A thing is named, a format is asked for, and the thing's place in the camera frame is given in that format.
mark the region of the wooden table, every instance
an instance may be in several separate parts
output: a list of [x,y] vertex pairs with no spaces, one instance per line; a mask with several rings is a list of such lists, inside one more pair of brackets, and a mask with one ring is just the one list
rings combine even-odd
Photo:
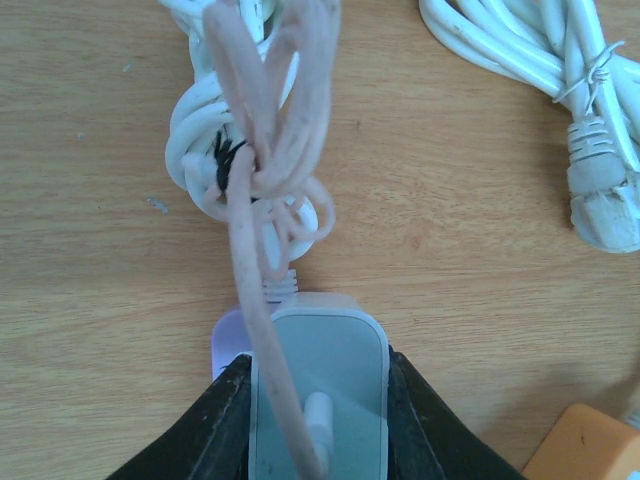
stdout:
[[[638,59],[636,2],[599,3]],[[1,10],[0,477],[104,478],[209,384],[234,303],[226,226],[164,165],[187,44],[153,0]],[[302,288],[357,298],[517,466],[572,402],[625,412],[640,257],[570,229],[569,115],[450,53],[415,0],[346,1],[342,31],[317,170],[338,224]]]

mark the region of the tangled cable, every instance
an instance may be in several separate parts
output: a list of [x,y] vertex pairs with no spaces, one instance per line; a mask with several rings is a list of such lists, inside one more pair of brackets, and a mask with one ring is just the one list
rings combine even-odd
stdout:
[[[289,0],[264,62],[233,0],[218,0],[203,14],[206,45],[220,86],[234,122],[246,139],[230,167],[228,208],[224,210],[238,299],[271,406],[303,479],[325,478],[328,467],[315,452],[264,300],[262,280],[271,269],[264,259],[260,260],[261,235],[257,232],[264,221],[272,221],[284,248],[287,236],[318,239],[333,226],[331,196],[311,174],[329,126],[340,11],[338,0]],[[295,52],[299,56],[298,74],[285,117],[279,98]],[[221,194],[215,184],[211,185],[206,201]],[[285,199],[287,195],[293,202]],[[295,219],[304,197],[327,213],[325,225],[313,233],[304,231]],[[217,208],[215,202],[210,206]],[[278,273],[286,274],[286,268]]]
[[605,43],[592,0],[419,0],[422,18],[462,58],[532,85],[573,114],[572,222],[608,252],[640,249],[640,64]]
[[[177,102],[169,122],[170,135],[165,151],[167,171],[204,213],[227,222],[226,192],[221,187],[227,185],[228,178],[221,173],[225,170],[228,175],[233,155],[228,155],[228,151],[220,152],[220,147],[235,144],[231,149],[235,151],[244,136],[223,98],[218,73],[204,39],[203,11],[211,0],[160,0],[160,3],[170,9],[177,25],[187,34],[194,70],[194,84]],[[257,48],[264,59],[280,28],[282,1],[238,0],[236,6],[237,14],[242,17],[244,28],[255,44],[253,50]],[[297,71],[296,52],[285,71],[280,106],[289,97]],[[228,161],[222,165],[224,168],[220,168],[221,160]],[[259,238],[260,263],[267,278],[283,278],[289,261],[304,255],[315,240],[327,233],[327,229],[316,231],[318,218],[311,199],[288,195],[285,200],[292,212],[288,217],[280,211],[281,206],[272,211],[264,202],[256,205],[261,210],[263,229]]]

